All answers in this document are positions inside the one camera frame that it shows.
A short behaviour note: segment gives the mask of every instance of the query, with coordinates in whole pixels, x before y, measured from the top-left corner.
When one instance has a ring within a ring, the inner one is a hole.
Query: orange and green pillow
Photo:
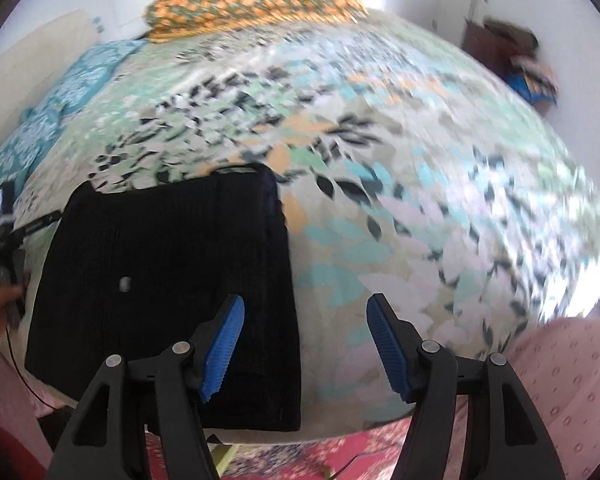
[[[355,22],[366,16],[359,0],[155,0],[145,20],[154,43],[218,30],[291,20]]]

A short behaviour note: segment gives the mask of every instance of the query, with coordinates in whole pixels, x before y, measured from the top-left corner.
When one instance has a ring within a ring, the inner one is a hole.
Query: black trousers
[[[288,236],[266,166],[151,189],[72,194],[46,256],[26,369],[79,399],[104,359],[159,354],[211,319],[228,294],[245,321],[208,428],[300,427],[298,322]]]

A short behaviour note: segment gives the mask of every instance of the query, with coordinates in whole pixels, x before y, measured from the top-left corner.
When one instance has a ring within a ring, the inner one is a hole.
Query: blue cloth
[[[145,43],[112,41],[92,46],[82,54],[35,109],[24,111],[22,124],[0,146],[0,184],[14,180],[18,197],[28,177],[62,134],[62,119],[87,104],[120,63]]]

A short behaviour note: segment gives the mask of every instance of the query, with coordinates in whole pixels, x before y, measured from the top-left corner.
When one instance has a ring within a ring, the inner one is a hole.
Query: pink trousers
[[[554,443],[568,480],[600,464],[600,319],[556,319],[506,352]],[[445,480],[459,477],[467,400],[458,397]]]

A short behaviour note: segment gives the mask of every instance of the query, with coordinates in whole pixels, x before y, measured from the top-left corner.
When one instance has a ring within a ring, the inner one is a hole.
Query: black cable
[[[375,451],[367,451],[364,453],[358,453],[351,460],[349,460],[344,466],[342,466],[340,469],[338,469],[333,475],[331,475],[329,478],[327,478],[327,480],[335,480],[347,467],[349,467],[351,464],[354,463],[355,459],[361,458],[363,456],[375,455],[375,454],[381,453],[383,451],[386,451],[387,449],[391,449],[392,447],[400,447],[401,448],[402,446],[400,444],[391,444],[390,446],[381,447],[380,449],[376,449]]]
[[[49,408],[51,408],[52,410],[55,411],[56,408],[54,406],[52,406],[51,404],[47,404],[44,400],[40,399],[38,394],[31,389],[31,386],[29,386],[29,383],[27,383],[25,378],[22,376],[22,373],[20,373],[20,369],[18,368],[18,365],[16,364],[16,358],[13,356],[13,348],[11,347],[11,337],[9,336],[8,327],[5,328],[4,331],[7,333],[7,342],[9,343],[9,354],[11,354],[11,361],[13,361],[13,367],[16,369],[18,375],[20,376],[20,380],[27,387],[27,390],[29,390],[33,394],[33,396],[36,397],[37,400],[39,400],[40,402],[42,402],[42,404],[44,404],[45,406],[48,406]]]

